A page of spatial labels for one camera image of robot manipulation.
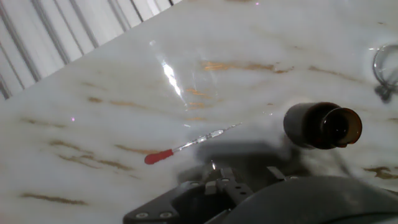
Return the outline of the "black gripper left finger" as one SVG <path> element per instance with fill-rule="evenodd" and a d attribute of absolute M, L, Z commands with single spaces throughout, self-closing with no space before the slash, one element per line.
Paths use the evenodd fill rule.
<path fill-rule="evenodd" d="M 211 170 L 125 214 L 123 224 L 217 224 L 253 194 L 230 168 Z"/>

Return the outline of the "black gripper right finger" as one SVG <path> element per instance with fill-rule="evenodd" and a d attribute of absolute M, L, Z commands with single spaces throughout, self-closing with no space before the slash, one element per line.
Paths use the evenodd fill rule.
<path fill-rule="evenodd" d="M 275 177 L 277 181 L 287 181 L 287 180 L 296 180 L 297 176 L 285 176 L 278 168 L 276 167 L 267 167 L 267 170 Z"/>

